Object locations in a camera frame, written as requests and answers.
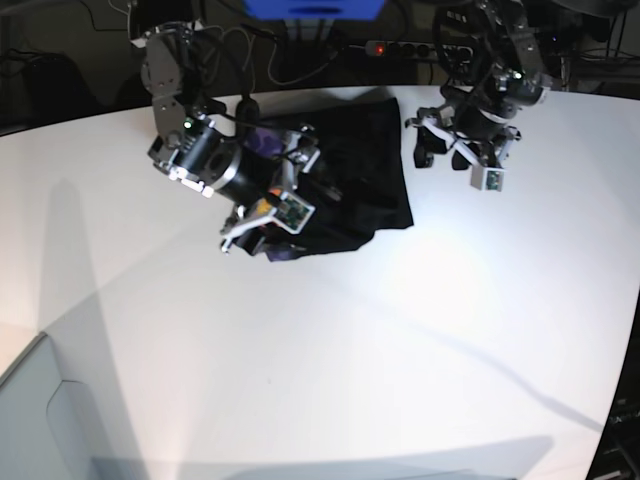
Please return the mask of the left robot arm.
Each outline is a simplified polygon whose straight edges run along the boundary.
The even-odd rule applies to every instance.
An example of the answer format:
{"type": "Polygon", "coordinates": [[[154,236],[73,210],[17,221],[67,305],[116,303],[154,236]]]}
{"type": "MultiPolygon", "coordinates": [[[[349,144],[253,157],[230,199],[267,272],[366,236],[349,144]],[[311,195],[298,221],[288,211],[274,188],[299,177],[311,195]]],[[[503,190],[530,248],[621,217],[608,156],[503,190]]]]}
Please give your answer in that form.
{"type": "Polygon", "coordinates": [[[443,104],[406,121],[417,131],[414,164],[450,154],[452,167],[499,169],[520,141],[518,111],[540,103],[551,84],[521,1],[439,1],[432,22],[443,104]]]}

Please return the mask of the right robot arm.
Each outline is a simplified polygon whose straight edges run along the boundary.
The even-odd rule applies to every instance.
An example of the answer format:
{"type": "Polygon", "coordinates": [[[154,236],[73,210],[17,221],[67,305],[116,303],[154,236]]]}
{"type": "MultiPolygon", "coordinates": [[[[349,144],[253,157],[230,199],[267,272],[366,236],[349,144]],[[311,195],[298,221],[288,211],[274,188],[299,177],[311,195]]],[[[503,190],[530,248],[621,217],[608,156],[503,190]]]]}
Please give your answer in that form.
{"type": "Polygon", "coordinates": [[[260,108],[238,60],[208,32],[190,1],[131,1],[128,36],[145,51],[141,80],[151,96],[157,137],[154,167],[199,195],[232,203],[221,249],[261,250],[276,232],[297,236],[316,208],[298,192],[298,179],[320,156],[308,124],[286,128],[260,119],[260,108]],[[208,58],[217,53],[239,83],[233,114],[209,96],[208,58]]]}

